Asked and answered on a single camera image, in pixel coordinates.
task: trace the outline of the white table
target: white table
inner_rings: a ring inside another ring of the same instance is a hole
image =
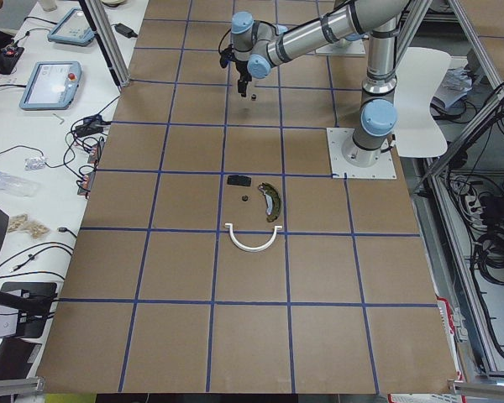
[[[111,24],[122,23],[139,32],[142,18],[149,0],[128,0],[117,8],[105,8]],[[59,21],[78,3],[58,0],[58,9],[45,12],[36,4],[30,16]],[[33,28],[52,28],[51,24],[35,19],[27,19],[20,28],[17,38],[24,36],[27,30]],[[134,50],[135,39],[127,39],[116,34],[119,47],[125,62],[129,64]],[[0,89],[0,151],[22,144],[43,150],[49,157],[50,165],[62,162],[62,156],[67,145],[64,137],[72,123],[77,119],[92,115],[101,110],[108,102],[119,95],[102,57],[97,41],[87,47],[49,42],[46,32],[37,30],[28,38],[20,41],[25,51],[18,61],[16,71],[10,76],[0,76],[0,84],[26,84],[34,64],[38,61],[76,60],[82,66],[81,85],[71,106],[64,111],[33,111],[27,112],[18,107],[22,88]],[[105,120],[111,120],[117,102],[108,107],[102,114]],[[76,170],[87,162],[87,154],[76,149],[76,159],[70,167]],[[27,233],[9,233],[0,253],[0,262],[22,249],[43,241],[58,241],[74,246],[75,239],[69,233],[58,233],[58,227],[67,227],[74,233],[78,232],[82,216],[86,208],[86,199],[76,195],[76,177],[65,167],[59,169],[45,168],[43,170],[24,170],[24,159],[39,156],[35,151],[16,149],[0,156],[0,171],[17,175],[41,184],[33,197],[16,197],[0,191],[0,208],[10,217],[27,213],[31,219],[42,222],[51,229],[44,239],[34,240]],[[19,256],[0,269],[0,275],[10,274],[9,270],[16,264],[26,260],[27,254]],[[66,275],[69,255],[59,249],[42,253],[38,258],[27,264],[17,273],[48,270]],[[53,275],[26,275],[12,279],[0,280],[0,287],[6,281],[56,281],[61,290],[61,280]],[[28,340],[43,343],[48,336],[51,320],[45,327],[43,337]],[[42,356],[39,352],[35,365],[29,376],[35,374]]]

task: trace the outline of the gray floor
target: gray floor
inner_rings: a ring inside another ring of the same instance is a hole
[[[19,29],[24,17],[34,8],[35,2],[36,0],[3,0],[0,29]]]

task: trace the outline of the blue joint cap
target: blue joint cap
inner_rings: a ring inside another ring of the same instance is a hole
[[[365,104],[360,115],[362,128],[371,136],[386,136],[397,122],[397,112],[390,102],[375,99]]]
[[[287,31],[289,31],[289,28],[287,28],[287,26],[285,26],[285,25],[276,25],[276,32],[279,35],[282,35],[282,34],[286,33]]]
[[[249,59],[248,70],[254,78],[266,78],[270,73],[270,63],[261,55],[252,55]]]
[[[349,42],[356,42],[357,40],[360,40],[360,39],[364,38],[364,35],[365,34],[357,34],[357,33],[355,33],[355,34],[347,35],[345,37],[345,39],[348,40]]]
[[[254,25],[254,17],[248,11],[239,11],[232,17],[232,34],[242,34]]]

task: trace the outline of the white mounting plate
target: white mounting plate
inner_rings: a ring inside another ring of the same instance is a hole
[[[360,168],[347,162],[342,155],[342,145],[353,128],[327,128],[328,153],[330,154],[330,169],[334,179],[396,179],[396,169],[392,162],[390,151],[381,154],[377,162],[369,168]],[[388,147],[385,140],[382,148]]]
[[[366,49],[362,39],[350,42],[346,48],[341,48],[333,44],[327,44],[316,50],[316,55],[323,56],[347,56],[347,57],[364,57]]]

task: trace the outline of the tablet device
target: tablet device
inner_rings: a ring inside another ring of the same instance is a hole
[[[47,34],[47,39],[60,44],[86,46],[95,35],[80,8],[72,8]]]
[[[81,79],[77,61],[40,61],[24,89],[19,106],[24,110],[67,109]]]

